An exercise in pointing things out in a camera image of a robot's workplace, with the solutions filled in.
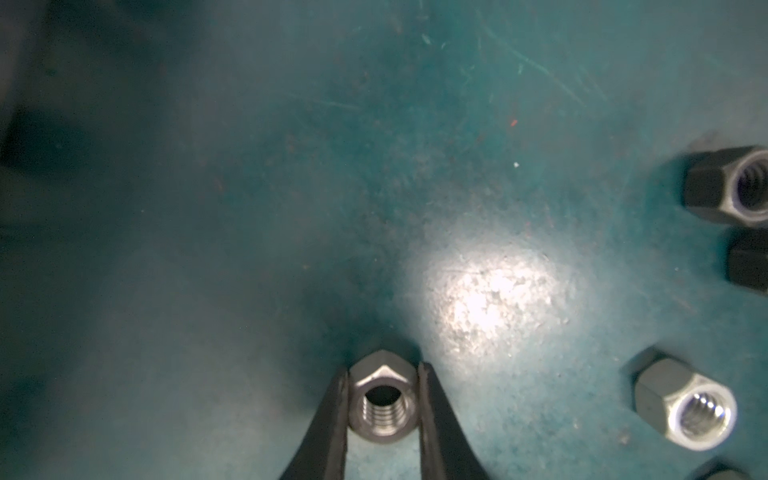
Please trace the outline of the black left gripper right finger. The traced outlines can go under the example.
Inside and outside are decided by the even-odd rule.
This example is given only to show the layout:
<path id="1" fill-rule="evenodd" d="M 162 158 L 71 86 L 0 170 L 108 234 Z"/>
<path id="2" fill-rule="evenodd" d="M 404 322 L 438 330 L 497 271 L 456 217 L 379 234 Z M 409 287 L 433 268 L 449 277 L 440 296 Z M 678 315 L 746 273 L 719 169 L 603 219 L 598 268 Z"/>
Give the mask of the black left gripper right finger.
<path id="1" fill-rule="evenodd" d="M 488 480 L 473 452 L 434 367 L 418 366 L 420 470 L 424 480 Z"/>

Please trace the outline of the green table mat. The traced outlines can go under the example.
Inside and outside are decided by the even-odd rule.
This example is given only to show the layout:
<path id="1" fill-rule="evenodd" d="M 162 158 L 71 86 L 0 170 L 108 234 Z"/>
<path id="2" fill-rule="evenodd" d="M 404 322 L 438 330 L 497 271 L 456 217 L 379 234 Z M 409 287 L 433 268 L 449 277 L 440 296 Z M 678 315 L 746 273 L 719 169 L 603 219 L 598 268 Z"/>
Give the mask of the green table mat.
<path id="1" fill-rule="evenodd" d="M 683 206 L 767 141 L 763 1 L 5 1 L 1 475 L 276 479 L 335 371 L 434 365 L 495 479 L 767 475 L 767 299 Z M 635 411 L 731 389 L 708 451 Z"/>

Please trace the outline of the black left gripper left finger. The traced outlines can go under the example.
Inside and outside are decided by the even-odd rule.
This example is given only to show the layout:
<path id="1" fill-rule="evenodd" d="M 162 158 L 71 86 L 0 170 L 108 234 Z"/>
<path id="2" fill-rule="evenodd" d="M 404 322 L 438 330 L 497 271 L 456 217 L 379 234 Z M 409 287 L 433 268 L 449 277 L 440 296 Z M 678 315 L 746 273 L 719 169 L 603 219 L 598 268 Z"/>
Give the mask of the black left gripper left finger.
<path id="1" fill-rule="evenodd" d="M 306 434 L 280 480 L 343 480 L 349 425 L 349 374 L 330 381 Z"/>

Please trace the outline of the black hex nut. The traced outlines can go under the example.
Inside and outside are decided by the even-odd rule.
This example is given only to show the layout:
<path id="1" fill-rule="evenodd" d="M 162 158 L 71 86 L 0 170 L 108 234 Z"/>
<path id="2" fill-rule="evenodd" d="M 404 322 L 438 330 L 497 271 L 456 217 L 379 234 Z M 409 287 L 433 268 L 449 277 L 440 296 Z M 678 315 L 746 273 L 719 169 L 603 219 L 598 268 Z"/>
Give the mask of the black hex nut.
<path id="1" fill-rule="evenodd" d="M 701 155 L 687 169 L 683 204 L 714 222 L 767 225 L 767 148 L 754 145 Z"/>
<path id="2" fill-rule="evenodd" d="M 728 280 L 740 287 L 767 294 L 767 230 L 745 232 L 730 246 Z"/>

